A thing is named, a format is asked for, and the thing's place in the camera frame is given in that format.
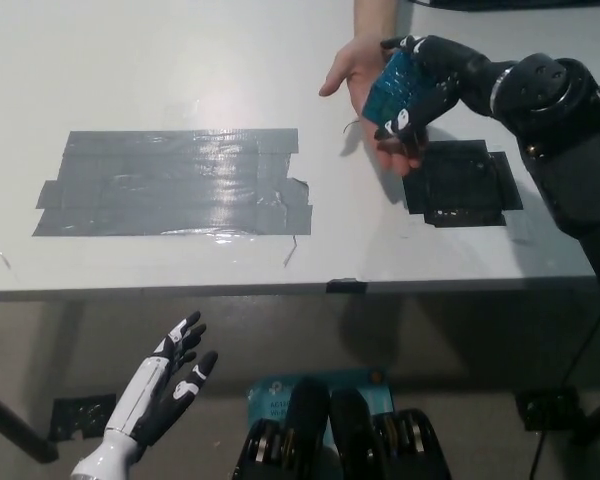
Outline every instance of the black cable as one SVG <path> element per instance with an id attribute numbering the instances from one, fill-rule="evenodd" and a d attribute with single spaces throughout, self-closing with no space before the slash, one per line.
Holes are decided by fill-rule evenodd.
<path id="1" fill-rule="evenodd" d="M 564 387 L 567 384 L 567 382 L 569 381 L 569 378 L 571 377 L 574 370 L 580 363 L 580 359 L 582 358 L 582 355 L 584 355 L 584 352 L 587 350 L 587 347 L 589 347 L 589 344 L 593 340 L 593 337 L 595 337 L 596 333 L 598 333 L 599 328 L 600 328 L 600 313 L 598 314 L 596 321 L 593 323 L 593 326 L 589 330 L 589 333 L 587 334 L 584 341 L 582 342 L 582 345 L 580 346 L 580 348 L 578 349 L 576 354 L 571 359 L 569 368 L 567 368 L 567 371 L 564 373 L 562 380 L 560 381 L 559 387 Z M 529 472 L 529 480 L 534 480 L 534 478 L 536 476 L 536 471 L 538 470 L 538 465 L 540 464 L 540 456 L 542 455 L 542 451 L 544 449 L 544 443 L 545 443 L 546 439 L 547 439 L 547 431 L 542 430 L 542 432 L 540 434 L 540 440 L 538 440 L 538 446 L 536 447 L 536 453 L 533 456 L 533 463 L 531 464 L 531 471 Z"/>

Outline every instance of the floor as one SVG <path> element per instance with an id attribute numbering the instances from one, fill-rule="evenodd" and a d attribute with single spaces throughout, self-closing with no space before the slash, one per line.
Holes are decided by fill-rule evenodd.
<path id="1" fill-rule="evenodd" d="M 385 366 L 397 408 L 431 418 L 456 480 L 525 479 L 538 437 L 512 391 L 554 386 L 597 312 L 596 291 L 420 296 L 223 297 L 0 304 L 0 398 L 43 432 L 52 399 L 120 393 L 180 318 L 200 309 L 199 351 L 220 361 L 196 404 L 133 479 L 226 479 L 246 434 L 245 390 L 268 374 Z M 600 330 L 571 383 L 600 402 Z M 0 437 L 1 480 L 60 480 L 97 440 L 60 444 L 40 466 Z M 600 480 L 600 443 L 550 435 L 538 479 Z"/>

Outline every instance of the palm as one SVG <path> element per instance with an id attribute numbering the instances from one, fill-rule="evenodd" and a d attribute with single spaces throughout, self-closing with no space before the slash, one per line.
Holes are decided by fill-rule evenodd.
<path id="1" fill-rule="evenodd" d="M 346 78 L 351 105 L 360 118 L 366 140 L 375 150 L 378 162 L 383 168 L 392 168 L 395 173 L 403 176 L 409 172 L 410 167 L 417 167 L 419 160 L 408 158 L 397 140 L 378 143 L 374 139 L 376 126 L 362 117 L 362 109 L 371 86 L 386 65 L 385 52 L 380 47 L 381 40 L 376 36 L 366 36 L 349 42 L 336 56 L 320 94 L 331 95 Z"/>

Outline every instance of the gray duct tape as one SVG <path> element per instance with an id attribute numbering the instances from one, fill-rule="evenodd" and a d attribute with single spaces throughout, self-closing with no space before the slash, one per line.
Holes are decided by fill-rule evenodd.
<path id="1" fill-rule="evenodd" d="M 287 178 L 297 139 L 291 129 L 72 132 L 34 235 L 308 235 L 308 185 Z"/>
<path id="2" fill-rule="evenodd" d="M 297 129 L 71 132 L 65 155 L 298 153 Z"/>
<path id="3" fill-rule="evenodd" d="M 285 207 L 217 206 L 216 208 L 46 209 L 35 236 L 164 235 L 232 233 L 242 235 L 309 235 L 311 205 Z"/>

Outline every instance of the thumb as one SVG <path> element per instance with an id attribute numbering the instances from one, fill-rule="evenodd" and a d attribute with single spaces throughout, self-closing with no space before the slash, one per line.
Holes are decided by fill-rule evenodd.
<path id="1" fill-rule="evenodd" d="M 320 88 L 320 96 L 328 97 L 329 95 L 333 95 L 338 91 L 342 82 L 349 76 L 351 73 L 351 56 L 346 55 L 342 51 L 338 52 L 335 60 L 333 61 L 333 65 L 331 66 L 331 70 L 327 74 L 327 78 L 324 81 L 324 85 Z"/>

